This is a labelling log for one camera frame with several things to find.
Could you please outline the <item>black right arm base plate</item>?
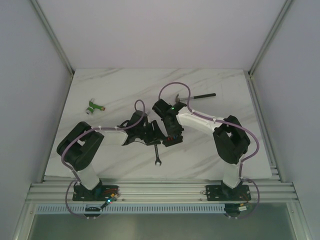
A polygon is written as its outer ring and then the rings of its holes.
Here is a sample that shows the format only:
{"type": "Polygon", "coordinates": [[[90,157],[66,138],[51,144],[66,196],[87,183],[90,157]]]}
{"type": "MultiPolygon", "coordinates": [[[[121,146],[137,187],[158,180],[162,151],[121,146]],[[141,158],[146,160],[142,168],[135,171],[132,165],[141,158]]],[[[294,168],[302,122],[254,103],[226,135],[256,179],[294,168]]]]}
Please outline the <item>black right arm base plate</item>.
{"type": "Polygon", "coordinates": [[[250,201],[252,199],[248,185],[239,184],[235,188],[230,188],[223,182],[220,185],[206,185],[205,195],[208,201],[250,201]]]}

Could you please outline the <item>black fuse box base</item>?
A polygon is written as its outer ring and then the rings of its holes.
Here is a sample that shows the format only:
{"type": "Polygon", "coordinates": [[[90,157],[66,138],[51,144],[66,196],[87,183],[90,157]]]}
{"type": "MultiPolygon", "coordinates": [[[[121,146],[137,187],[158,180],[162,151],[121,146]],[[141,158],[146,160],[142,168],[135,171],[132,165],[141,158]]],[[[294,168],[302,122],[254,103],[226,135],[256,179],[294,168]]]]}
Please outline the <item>black fuse box base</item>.
{"type": "Polygon", "coordinates": [[[180,144],[183,142],[183,136],[182,135],[175,135],[176,136],[176,139],[174,139],[174,136],[172,136],[172,140],[170,140],[170,136],[167,136],[169,137],[169,141],[167,141],[167,137],[162,141],[162,144],[165,146],[165,147],[170,147],[170,146],[174,146],[174,145],[177,145],[177,144],[180,144]]]}

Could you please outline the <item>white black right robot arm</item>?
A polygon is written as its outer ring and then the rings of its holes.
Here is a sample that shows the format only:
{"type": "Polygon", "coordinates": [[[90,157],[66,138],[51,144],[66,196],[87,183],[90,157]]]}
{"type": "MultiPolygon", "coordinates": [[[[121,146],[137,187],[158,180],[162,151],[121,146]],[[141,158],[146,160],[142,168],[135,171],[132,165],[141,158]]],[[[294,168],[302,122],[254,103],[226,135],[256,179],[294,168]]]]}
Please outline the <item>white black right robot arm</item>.
{"type": "Polygon", "coordinates": [[[242,129],[238,119],[215,118],[190,110],[187,104],[177,102],[170,105],[159,99],[152,110],[160,117],[167,136],[162,144],[170,147],[183,142],[184,127],[190,127],[213,138],[218,156],[223,160],[224,169],[218,194],[226,200],[235,200],[241,193],[240,158],[247,153],[251,141],[242,129]]]}

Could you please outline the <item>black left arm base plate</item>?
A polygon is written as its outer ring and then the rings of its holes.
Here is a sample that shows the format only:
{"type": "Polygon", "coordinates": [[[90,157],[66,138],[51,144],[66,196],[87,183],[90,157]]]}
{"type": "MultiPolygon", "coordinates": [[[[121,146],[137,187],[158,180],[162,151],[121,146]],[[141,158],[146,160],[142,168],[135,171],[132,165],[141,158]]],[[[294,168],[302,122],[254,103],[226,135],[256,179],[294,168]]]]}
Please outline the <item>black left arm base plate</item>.
{"type": "Polygon", "coordinates": [[[88,190],[80,184],[73,187],[72,200],[75,202],[101,202],[110,199],[118,192],[117,185],[98,185],[93,190],[88,190]]]}

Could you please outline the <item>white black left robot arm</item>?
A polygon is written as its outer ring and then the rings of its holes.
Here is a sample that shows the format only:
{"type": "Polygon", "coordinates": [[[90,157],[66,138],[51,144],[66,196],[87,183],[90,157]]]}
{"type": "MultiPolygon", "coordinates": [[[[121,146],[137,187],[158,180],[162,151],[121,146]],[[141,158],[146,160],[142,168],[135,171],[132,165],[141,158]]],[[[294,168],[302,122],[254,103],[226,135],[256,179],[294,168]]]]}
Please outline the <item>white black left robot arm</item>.
{"type": "Polygon", "coordinates": [[[87,122],[81,121],[59,143],[56,151],[61,156],[62,163],[85,188],[84,195],[90,201],[97,201],[103,192],[92,161],[100,145],[127,146],[137,139],[147,146],[159,145],[166,139],[157,121],[149,122],[148,115],[140,110],[135,111],[131,119],[111,128],[91,127],[87,122]]]}

